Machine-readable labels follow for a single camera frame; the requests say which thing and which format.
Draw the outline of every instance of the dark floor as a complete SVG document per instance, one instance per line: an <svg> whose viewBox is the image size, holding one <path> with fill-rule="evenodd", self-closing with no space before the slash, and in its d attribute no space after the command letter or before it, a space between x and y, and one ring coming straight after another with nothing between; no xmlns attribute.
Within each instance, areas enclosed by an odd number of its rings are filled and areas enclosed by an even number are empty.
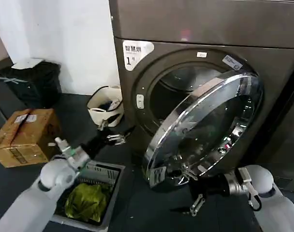
<svg viewBox="0 0 294 232"><path fill-rule="evenodd" d="M24 105L0 86L0 107L7 116ZM72 146L86 142L96 134L86 103L89 96L62 95L54 106L61 123L63 138ZM109 232L258 232L261 231L246 197L211 197L197 217L170 212L170 209L191 204L187 187L171 193L153 192L143 180L140 167L131 164L127 145L106 147L97 160L126 166L125 175L116 201ZM32 165L5 169L0 165L0 217L23 190L28 188L42 167ZM294 193L285 193L294 202ZM77 228L49 222L45 231L78 232Z"/></svg>

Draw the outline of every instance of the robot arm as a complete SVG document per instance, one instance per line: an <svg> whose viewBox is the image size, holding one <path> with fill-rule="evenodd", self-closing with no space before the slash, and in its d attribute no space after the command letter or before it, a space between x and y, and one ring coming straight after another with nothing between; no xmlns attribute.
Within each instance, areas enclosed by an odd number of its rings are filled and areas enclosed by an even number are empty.
<svg viewBox="0 0 294 232"><path fill-rule="evenodd" d="M249 196L249 205L263 232L294 232L294 204L274 183L272 174L258 165L249 165L227 174L190 181L190 208L195 216L209 195Z"/></svg>
<svg viewBox="0 0 294 232"><path fill-rule="evenodd" d="M57 201L88 162L81 147L74 151L65 140L56 139L65 159L54 159L41 170L32 186L22 192L0 219L0 232L41 232L55 212Z"/></svg>

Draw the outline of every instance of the green garment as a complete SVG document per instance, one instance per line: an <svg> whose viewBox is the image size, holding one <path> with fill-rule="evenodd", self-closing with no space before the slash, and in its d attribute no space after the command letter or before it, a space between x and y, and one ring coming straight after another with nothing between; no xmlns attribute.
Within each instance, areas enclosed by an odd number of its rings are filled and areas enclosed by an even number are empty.
<svg viewBox="0 0 294 232"><path fill-rule="evenodd" d="M65 214L69 218L92 219L101 221L101 216L109 201L111 187L108 184L78 185L69 195L65 203Z"/></svg>

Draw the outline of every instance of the cardboard box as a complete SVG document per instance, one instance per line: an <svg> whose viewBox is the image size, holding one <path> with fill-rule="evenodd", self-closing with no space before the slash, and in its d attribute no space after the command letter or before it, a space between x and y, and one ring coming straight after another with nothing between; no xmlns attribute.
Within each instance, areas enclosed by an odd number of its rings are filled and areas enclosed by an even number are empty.
<svg viewBox="0 0 294 232"><path fill-rule="evenodd" d="M7 168L48 162L61 129L53 109L17 111L0 130L0 163Z"/></svg>

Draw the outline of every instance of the black cable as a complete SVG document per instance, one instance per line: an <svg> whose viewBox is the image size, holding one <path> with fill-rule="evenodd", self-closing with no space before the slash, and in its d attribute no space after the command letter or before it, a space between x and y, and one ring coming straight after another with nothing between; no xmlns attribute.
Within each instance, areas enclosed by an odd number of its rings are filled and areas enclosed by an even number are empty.
<svg viewBox="0 0 294 232"><path fill-rule="evenodd" d="M262 209L262 202L261 202L260 197L258 195L255 195L254 198L258 202L259 207L255 209L255 208L253 208L253 206L251 204L249 204L249 206L254 212L258 212ZM251 200L251 194L249 194L249 197L248 197L248 201L250 201L250 200Z"/></svg>

